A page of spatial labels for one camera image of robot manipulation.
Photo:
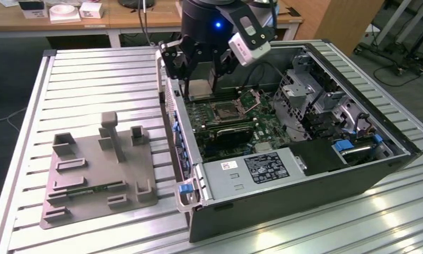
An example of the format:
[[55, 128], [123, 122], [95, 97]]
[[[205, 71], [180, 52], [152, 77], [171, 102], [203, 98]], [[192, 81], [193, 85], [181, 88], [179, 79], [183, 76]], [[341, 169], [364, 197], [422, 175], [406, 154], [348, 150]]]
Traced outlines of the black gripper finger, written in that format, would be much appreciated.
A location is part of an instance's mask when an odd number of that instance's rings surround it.
[[212, 88], [212, 92], [217, 91], [219, 79], [227, 75], [232, 74], [240, 64], [237, 56], [231, 50], [224, 52], [219, 52], [219, 50], [213, 51], [213, 60], [212, 60], [212, 68], [209, 73], [209, 84]]
[[197, 42], [191, 37], [159, 43], [167, 74], [171, 79], [184, 81], [183, 96], [189, 99], [191, 76], [197, 67]]

